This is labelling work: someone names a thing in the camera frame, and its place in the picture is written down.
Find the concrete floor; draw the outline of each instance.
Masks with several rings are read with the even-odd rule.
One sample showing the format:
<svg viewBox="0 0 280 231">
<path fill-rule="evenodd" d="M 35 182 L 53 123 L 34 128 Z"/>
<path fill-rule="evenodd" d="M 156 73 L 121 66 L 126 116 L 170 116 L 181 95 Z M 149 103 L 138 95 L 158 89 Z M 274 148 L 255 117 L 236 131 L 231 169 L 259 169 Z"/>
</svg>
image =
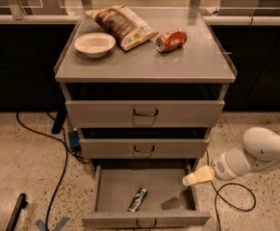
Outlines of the concrete floor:
<svg viewBox="0 0 280 231">
<path fill-rule="evenodd" d="M 51 135 L 53 120 L 46 114 L 21 113 L 19 117 L 27 126 Z M 210 157 L 240 147 L 243 132 L 254 126 L 266 127 L 280 135 L 280 113 L 222 113 L 210 136 Z M 15 113 L 0 113 L 0 230 L 6 229 L 21 193 L 26 193 L 28 205 L 22 210 L 15 230 L 42 230 L 36 222 L 45 221 L 50 198 L 63 171 L 64 159 L 64 147 L 60 142 L 26 130 L 17 122 Z M 206 157 L 199 162 L 199 167 L 204 165 Z M 232 182 L 250 188 L 256 195 L 257 205 L 250 213 L 240 213 L 218 199 L 222 230 L 280 230 L 280 170 L 246 174 Z M 225 182 L 214 180 L 214 183 L 220 188 Z M 89 166 L 69 157 L 65 177 L 50 212 L 50 230 L 63 218 L 70 218 L 63 230 L 84 230 L 81 217 L 89 214 L 93 186 Z M 211 184 L 197 185 L 195 189 L 199 211 L 211 214 L 206 225 L 157 230 L 217 230 L 216 194 Z M 250 194 L 237 187 L 228 187 L 222 194 L 242 208 L 249 208 L 253 203 Z"/>
</svg>

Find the cable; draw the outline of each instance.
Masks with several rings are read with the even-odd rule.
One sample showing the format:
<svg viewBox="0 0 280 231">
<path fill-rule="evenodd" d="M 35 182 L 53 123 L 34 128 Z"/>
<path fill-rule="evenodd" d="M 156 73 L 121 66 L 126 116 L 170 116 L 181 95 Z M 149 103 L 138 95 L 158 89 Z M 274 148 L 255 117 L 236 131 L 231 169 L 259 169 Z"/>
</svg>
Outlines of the cable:
<svg viewBox="0 0 280 231">
<path fill-rule="evenodd" d="M 207 163 L 209 165 L 209 152 L 207 150 Z M 218 227 L 218 231 L 221 231 L 221 225 L 220 225 L 220 217 L 219 217 L 219 214 L 218 214 L 218 210 L 217 210 L 217 197 L 219 196 L 226 204 L 228 204 L 230 207 L 234 208 L 236 211 L 240 211 L 240 212 L 250 212 L 252 211 L 255 206 L 256 206 L 256 196 L 255 194 L 253 193 L 252 190 L 250 190 L 248 187 L 242 185 L 242 184 L 239 184 L 239 183 L 226 183 L 224 184 L 223 186 L 221 186 L 218 190 L 216 189 L 215 185 L 213 182 L 211 182 L 211 185 L 213 186 L 215 192 L 216 192 L 216 197 L 215 197 L 215 210 L 216 210 L 216 219 L 217 219 L 217 227 Z M 232 204 L 231 202 L 229 202 L 228 200 L 226 200 L 221 194 L 221 190 L 224 189 L 225 187 L 228 187 L 228 186 L 238 186 L 238 187 L 242 187 L 244 189 L 246 189 L 249 193 L 251 193 L 253 199 L 254 199 L 254 203 L 253 203 L 253 206 L 251 206 L 250 208 L 248 209 L 242 209 L 242 208 L 239 208 L 237 206 L 235 206 L 234 204 Z"/>
<path fill-rule="evenodd" d="M 53 136 L 50 136 L 50 135 L 47 135 L 47 134 L 44 134 L 44 133 L 41 133 L 41 132 L 39 132 L 39 131 L 36 131 L 36 130 L 34 130 L 34 129 L 28 127 L 28 126 L 26 126 L 26 125 L 20 120 L 20 118 L 19 118 L 19 113 L 20 113 L 20 112 L 17 112 L 17 113 L 16 113 L 16 119 L 17 119 L 18 123 L 19 123 L 22 127 L 24 127 L 25 129 L 27 129 L 27 130 L 29 130 L 29 131 L 31 131 L 31 132 L 33 132 L 33 133 L 36 133 L 36 134 L 45 136 L 45 137 L 47 137 L 47 138 L 50 138 L 50 139 L 55 140 L 55 141 L 58 141 L 58 142 L 61 142 L 61 143 L 63 144 L 63 146 L 64 146 L 65 159 L 64 159 L 64 168 L 63 168 L 63 172 L 62 172 L 61 178 L 60 178 L 60 180 L 59 180 L 59 182 L 58 182 L 58 184 L 57 184 L 57 186 L 56 186 L 56 188 L 55 188 L 55 190 L 54 190 L 54 192 L 53 192 L 53 194 L 52 194 L 50 203 L 49 203 L 48 208 L 47 208 L 47 211 L 46 211 L 45 230 L 46 230 L 46 231 L 49 231 L 49 228 L 48 228 L 49 215 L 50 215 L 50 211 L 51 211 L 51 208 L 52 208 L 52 204 L 53 204 L 53 202 L 54 202 L 54 199 L 55 199 L 55 196 L 56 196 L 56 194 L 57 194 L 57 191 L 58 191 L 58 189 L 59 189 L 59 187 L 60 187 L 60 185 L 61 185 L 61 183 L 62 183 L 62 181 L 63 181 L 63 179 L 64 179 L 65 171 L 66 171 L 66 168 L 67 168 L 67 162 L 68 162 L 68 152 L 70 152 L 79 162 L 81 162 L 81 163 L 86 163 L 86 162 L 82 162 L 76 155 L 74 155 L 74 154 L 71 152 L 71 150 L 70 150 L 69 147 L 67 146 L 64 128 L 62 129 L 63 132 L 64 132 L 64 140 L 61 140 L 61 139 L 58 139 L 58 138 L 56 138 L 56 137 L 53 137 Z"/>
</svg>

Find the drawer front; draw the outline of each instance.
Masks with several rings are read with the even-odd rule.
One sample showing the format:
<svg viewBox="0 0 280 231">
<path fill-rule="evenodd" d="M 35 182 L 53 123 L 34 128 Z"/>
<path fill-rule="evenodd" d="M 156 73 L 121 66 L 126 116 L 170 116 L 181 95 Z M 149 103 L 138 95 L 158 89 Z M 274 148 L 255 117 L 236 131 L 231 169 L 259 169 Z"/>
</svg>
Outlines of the drawer front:
<svg viewBox="0 0 280 231">
<path fill-rule="evenodd" d="M 101 160 L 83 224 L 88 230 L 204 225 L 210 215 L 197 210 L 194 188 L 181 183 L 186 173 L 185 160 Z M 148 194 L 137 212 L 128 212 L 140 187 Z"/>
<path fill-rule="evenodd" d="M 72 125 L 81 127 L 211 127 L 223 101 L 66 101 Z"/>
<path fill-rule="evenodd" d="M 83 156 L 92 159 L 202 158 L 208 140 L 80 139 Z"/>
</svg>

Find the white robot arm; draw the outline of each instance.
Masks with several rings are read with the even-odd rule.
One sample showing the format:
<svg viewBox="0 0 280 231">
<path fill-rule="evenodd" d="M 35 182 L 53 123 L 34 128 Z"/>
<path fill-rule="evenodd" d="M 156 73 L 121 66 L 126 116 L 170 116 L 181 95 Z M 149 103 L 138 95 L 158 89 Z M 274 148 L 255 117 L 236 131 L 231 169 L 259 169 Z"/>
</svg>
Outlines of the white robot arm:
<svg viewBox="0 0 280 231">
<path fill-rule="evenodd" d="M 280 136 L 261 127 L 248 129 L 242 138 L 242 149 L 234 148 L 212 160 L 183 179 L 188 186 L 212 180 L 232 180 L 248 172 L 265 172 L 280 168 Z"/>
</svg>

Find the white bowl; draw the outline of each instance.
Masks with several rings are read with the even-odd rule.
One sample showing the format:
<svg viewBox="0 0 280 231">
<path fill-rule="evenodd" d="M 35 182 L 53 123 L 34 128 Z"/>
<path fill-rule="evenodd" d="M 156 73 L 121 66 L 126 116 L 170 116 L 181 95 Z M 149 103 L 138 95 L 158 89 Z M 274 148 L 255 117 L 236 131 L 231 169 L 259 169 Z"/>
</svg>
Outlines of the white bowl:
<svg viewBox="0 0 280 231">
<path fill-rule="evenodd" d="M 115 39 L 108 34 L 91 33 L 77 38 L 74 46 L 91 58 L 101 58 L 115 46 Z"/>
</svg>

